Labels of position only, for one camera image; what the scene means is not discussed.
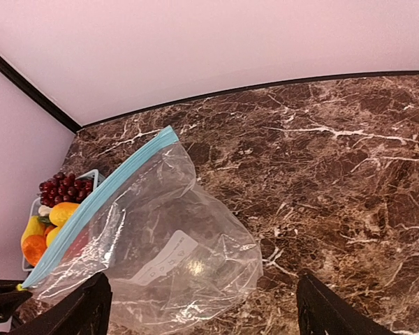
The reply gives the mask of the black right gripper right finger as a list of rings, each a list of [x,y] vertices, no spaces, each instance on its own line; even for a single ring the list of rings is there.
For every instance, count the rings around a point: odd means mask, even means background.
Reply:
[[[300,277],[296,297],[298,326],[301,334],[394,334],[357,312],[312,274]]]

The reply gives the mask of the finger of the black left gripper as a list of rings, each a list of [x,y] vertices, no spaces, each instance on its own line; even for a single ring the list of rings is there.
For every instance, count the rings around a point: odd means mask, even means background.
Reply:
[[[7,321],[32,293],[21,286],[21,281],[0,279],[0,323]]]

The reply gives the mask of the clear zip top bag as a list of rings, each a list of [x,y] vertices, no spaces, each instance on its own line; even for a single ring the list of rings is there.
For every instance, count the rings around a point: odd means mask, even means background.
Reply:
[[[62,262],[89,229],[82,255]],[[103,273],[111,321],[143,334],[174,334],[243,302],[263,274],[260,246],[199,184],[166,127],[88,196],[23,283],[49,304]]]

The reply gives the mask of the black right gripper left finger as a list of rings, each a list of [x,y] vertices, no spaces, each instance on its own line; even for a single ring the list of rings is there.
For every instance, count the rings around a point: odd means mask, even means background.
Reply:
[[[93,275],[48,311],[11,334],[107,334],[112,291],[103,273]]]

